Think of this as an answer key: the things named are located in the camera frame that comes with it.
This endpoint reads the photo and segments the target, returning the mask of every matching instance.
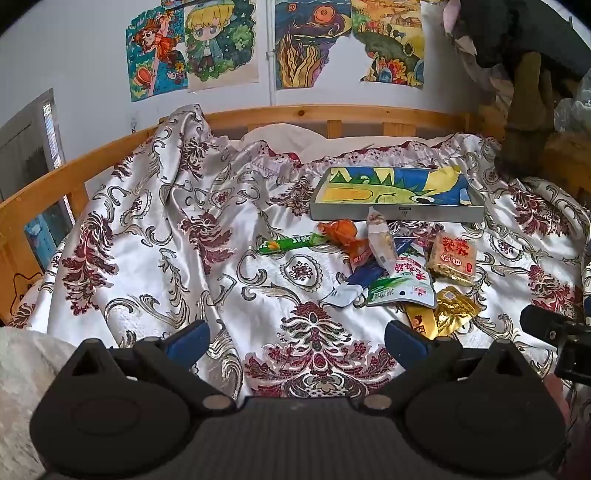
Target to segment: window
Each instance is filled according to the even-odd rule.
[[[60,150],[57,148],[57,139],[56,139],[56,130],[53,126],[53,112],[51,111],[51,102],[46,102],[43,105],[43,118],[45,120],[45,131],[47,133],[47,139],[49,140],[49,150],[51,151],[51,161],[53,162],[54,168],[59,168],[62,166]],[[68,198],[64,197],[64,203],[66,204],[66,210],[68,211],[68,216],[72,221],[72,225],[76,223],[74,220],[74,214],[72,213],[72,209],[70,208],[70,202]]]

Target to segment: white wall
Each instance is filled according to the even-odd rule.
[[[0,126],[37,96],[53,88],[66,160],[154,125],[187,103],[205,112],[269,105],[265,1],[258,0],[256,41],[260,83],[166,93],[131,103],[125,29],[158,0],[43,0],[0,38]],[[342,37],[311,89],[281,90],[280,105],[357,103],[404,106],[442,112],[476,108],[479,90],[465,73],[440,25],[441,5],[423,3],[426,36],[425,85],[359,82],[370,59],[363,45]]]

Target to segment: cartoon drawing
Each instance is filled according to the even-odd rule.
[[[423,85],[420,0],[352,0],[353,32],[373,60],[365,82]]]
[[[158,7],[132,20],[126,31],[131,101],[187,88],[183,12]]]
[[[181,7],[183,5],[193,3],[194,1],[195,0],[160,0],[160,3],[166,10],[171,10],[174,8]]]
[[[206,0],[186,8],[190,90],[258,80],[256,64],[244,68],[253,58],[254,8],[248,0]],[[227,72],[239,67],[242,78],[230,78]],[[220,81],[206,85],[212,79]]]
[[[275,0],[277,88],[312,87],[329,50],[351,31],[350,0]]]
[[[471,205],[457,167],[333,167],[318,202]]]

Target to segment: satin bedspread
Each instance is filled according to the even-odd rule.
[[[519,315],[533,303],[584,319],[590,220],[547,181],[502,181],[497,150],[492,140],[456,134],[435,146],[410,141],[302,164],[262,141],[238,149],[212,135],[197,105],[181,108],[115,167],[14,325],[74,345],[98,337],[131,346],[205,318],[212,342],[196,369],[235,399],[365,395],[402,371],[384,348],[387,323],[407,321],[402,308],[367,307],[364,296],[345,309],[323,303],[351,273],[338,247],[267,257],[256,248],[314,229],[310,196],[331,166],[456,165],[486,204],[483,223],[391,229],[404,224],[428,238],[445,229],[473,241],[476,282],[461,289],[482,311],[454,335],[470,347],[510,339],[545,375],[556,353],[522,332]],[[436,291],[447,285],[436,282]],[[586,405],[573,421],[586,421]]]

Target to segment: wooden slat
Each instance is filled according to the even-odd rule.
[[[385,137],[415,137],[417,135],[416,125],[384,122],[383,128]]]
[[[344,123],[380,124],[383,122],[438,127],[449,132],[464,130],[463,115],[366,105],[289,105],[248,108],[231,112],[209,113],[205,116],[213,129],[240,128],[255,124],[306,124],[340,120]]]
[[[591,141],[585,134],[554,133],[540,159],[542,177],[576,200],[581,191],[591,193]]]
[[[8,323],[18,307],[20,295],[41,276],[41,268],[21,230],[0,247],[0,317],[4,323]]]
[[[30,183],[0,204],[0,247],[19,235],[32,218],[53,205],[72,187],[84,183],[130,155],[156,130],[142,130],[98,148]]]
[[[326,122],[327,138],[340,138],[343,136],[343,122],[341,120],[328,120]]]
[[[468,134],[477,134],[479,126],[479,117],[476,113],[464,114],[464,132]]]
[[[74,214],[74,218],[78,220],[78,217],[82,215],[86,204],[88,203],[88,194],[86,193],[86,187],[84,184],[78,185],[76,188],[68,194],[68,201],[70,202],[70,208]]]
[[[474,128],[483,137],[496,138],[499,142],[505,138],[507,120],[493,106],[481,106],[478,109],[478,120],[476,122]]]

